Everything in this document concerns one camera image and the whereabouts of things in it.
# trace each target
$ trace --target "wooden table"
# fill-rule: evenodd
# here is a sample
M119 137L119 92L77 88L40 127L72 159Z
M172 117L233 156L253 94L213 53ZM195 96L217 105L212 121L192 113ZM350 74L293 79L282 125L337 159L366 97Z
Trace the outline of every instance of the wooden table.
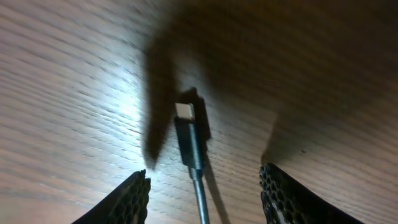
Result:
M168 125L191 86L212 134L212 223L265 223L261 161L365 223L396 223L397 9L1 1L0 223L70 223L145 168L147 223L199 223Z

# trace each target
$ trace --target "wood surface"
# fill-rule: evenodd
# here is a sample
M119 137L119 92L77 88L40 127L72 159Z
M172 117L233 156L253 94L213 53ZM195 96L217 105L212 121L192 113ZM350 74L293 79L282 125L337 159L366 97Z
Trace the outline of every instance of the wood surface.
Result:
M145 168L147 223L199 223L169 125L191 86L211 128L212 223L266 222L265 161L362 222L397 223L397 12L384 0L0 1L0 223L71 223Z

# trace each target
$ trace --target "brown wooden surface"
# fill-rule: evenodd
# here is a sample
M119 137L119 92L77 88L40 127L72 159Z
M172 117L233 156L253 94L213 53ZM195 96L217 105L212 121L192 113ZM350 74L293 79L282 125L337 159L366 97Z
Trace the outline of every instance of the brown wooden surface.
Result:
M147 223L199 223L165 132L190 86L210 120L212 223L265 223L261 161L365 223L397 223L397 9L1 1L0 223L70 223L145 168Z

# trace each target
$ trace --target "wood grain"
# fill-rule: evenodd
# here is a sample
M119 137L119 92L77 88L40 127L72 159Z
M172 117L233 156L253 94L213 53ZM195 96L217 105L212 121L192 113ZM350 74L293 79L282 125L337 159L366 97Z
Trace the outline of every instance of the wood grain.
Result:
M70 223L136 170L147 223L199 223L172 102L204 97L228 218L265 223L272 161L365 223L396 223L393 1L0 2L0 223Z

